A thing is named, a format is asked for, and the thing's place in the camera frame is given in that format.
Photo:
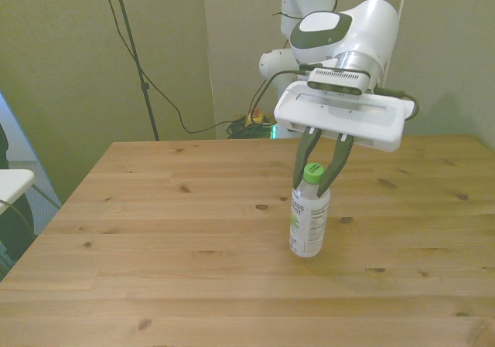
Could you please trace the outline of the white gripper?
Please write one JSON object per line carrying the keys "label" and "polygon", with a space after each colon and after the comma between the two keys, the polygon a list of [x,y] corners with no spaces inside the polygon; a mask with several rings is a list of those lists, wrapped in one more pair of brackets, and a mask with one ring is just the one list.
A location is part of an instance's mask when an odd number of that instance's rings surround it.
{"label": "white gripper", "polygon": [[309,156],[322,136],[336,139],[333,158],[319,181],[321,197],[342,171],[355,142],[381,151],[400,147],[405,119],[412,102],[377,94],[352,96],[309,87],[304,81],[290,84],[280,97],[274,116],[277,123],[303,132],[295,156],[292,188],[303,179]]}

